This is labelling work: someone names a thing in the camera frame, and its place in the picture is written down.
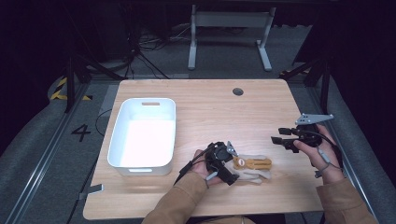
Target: number 4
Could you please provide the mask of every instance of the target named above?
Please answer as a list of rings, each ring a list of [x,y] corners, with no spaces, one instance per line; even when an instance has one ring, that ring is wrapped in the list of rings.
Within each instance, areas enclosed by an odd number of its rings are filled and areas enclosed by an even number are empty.
[[[88,128],[88,125],[83,124],[79,128],[75,129],[72,132],[72,134],[81,134],[81,137],[79,138],[79,142],[82,142],[82,140],[84,139],[84,135],[91,133],[91,132],[87,132],[87,128]]]

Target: person's left hand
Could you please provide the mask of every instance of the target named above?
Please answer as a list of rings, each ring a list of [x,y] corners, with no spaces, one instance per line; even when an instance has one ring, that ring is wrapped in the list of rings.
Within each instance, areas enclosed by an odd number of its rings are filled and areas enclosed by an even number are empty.
[[[201,152],[202,150],[200,149],[196,150],[194,158],[198,156]],[[206,170],[205,154],[195,161],[195,164],[191,167],[191,170],[200,175],[203,179],[206,179],[206,177],[210,175],[210,173]],[[222,180],[215,176],[207,181],[207,185],[212,186],[221,182]]]

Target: wooden table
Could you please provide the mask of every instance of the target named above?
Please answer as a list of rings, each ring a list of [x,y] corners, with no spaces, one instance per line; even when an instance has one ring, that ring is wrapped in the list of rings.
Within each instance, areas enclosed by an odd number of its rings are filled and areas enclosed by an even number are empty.
[[[242,89],[243,95],[233,94],[234,88]],[[141,97],[170,98],[176,103],[177,132],[169,175],[122,176],[107,162],[122,102]],[[294,121],[300,115],[282,79],[122,81],[91,183],[103,184],[104,190],[88,196],[84,217],[144,217],[172,188],[179,170],[192,159],[195,150],[218,141],[231,141],[240,154],[267,156],[273,162],[272,178],[260,185],[236,182],[213,186],[196,207],[194,216],[322,211],[315,189],[321,179],[314,178],[315,168],[307,156],[271,141],[271,136],[282,136],[278,128],[295,127]]]

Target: hand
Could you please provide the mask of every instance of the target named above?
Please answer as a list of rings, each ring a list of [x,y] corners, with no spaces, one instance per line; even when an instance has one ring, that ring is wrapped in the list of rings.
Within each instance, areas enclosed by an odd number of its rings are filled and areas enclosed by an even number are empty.
[[[231,160],[225,163],[225,167],[233,175],[239,175],[236,181],[248,181],[260,184],[262,182],[260,176],[266,179],[271,179],[271,173],[269,170],[271,169],[272,162],[266,159],[265,156],[239,155],[235,159],[237,159],[238,165],[235,165],[234,161]],[[257,168],[249,168],[249,161],[254,161],[252,165],[257,166]]]
[[[194,158],[198,156],[201,152],[202,150],[200,149],[196,150],[194,154]],[[198,175],[200,175],[203,179],[206,179],[206,177],[210,175],[210,173],[206,169],[205,154],[195,161],[195,164],[191,167],[191,170],[197,173]],[[215,176],[207,181],[207,185],[212,186],[221,182],[222,180],[217,176]]]
[[[319,133],[328,137],[335,144],[334,140],[324,126],[318,125],[318,129]],[[299,140],[295,140],[293,144],[309,157],[309,160],[311,160],[312,164],[318,170],[322,170],[328,165],[326,161],[323,160],[323,158],[319,155],[317,148],[310,147],[309,145]],[[340,164],[337,160],[337,157],[335,156],[334,150],[332,149],[332,145],[330,145],[330,143],[328,143],[327,141],[323,140],[318,148],[320,148],[327,155],[327,157],[330,159],[330,162],[332,163],[322,172],[323,184],[331,184],[344,179],[342,170],[338,168],[340,167]]]

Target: metal bracket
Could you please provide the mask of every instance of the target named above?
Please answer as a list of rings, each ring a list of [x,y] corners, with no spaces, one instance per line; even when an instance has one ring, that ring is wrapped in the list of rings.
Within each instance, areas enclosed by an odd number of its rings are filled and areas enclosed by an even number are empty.
[[[104,189],[105,188],[103,187],[103,184],[90,186],[86,192],[81,192],[81,193],[78,194],[78,200],[79,201],[80,200],[85,200],[85,199],[87,199],[89,194],[97,193],[97,192],[100,192],[100,191],[102,191]]]
[[[231,144],[230,141],[227,142],[227,152],[230,153],[233,156],[238,156],[238,153],[236,153],[235,148],[233,148],[233,145]]]
[[[333,115],[313,115],[313,114],[302,114],[296,121],[296,125],[314,124],[324,120],[333,119]]]

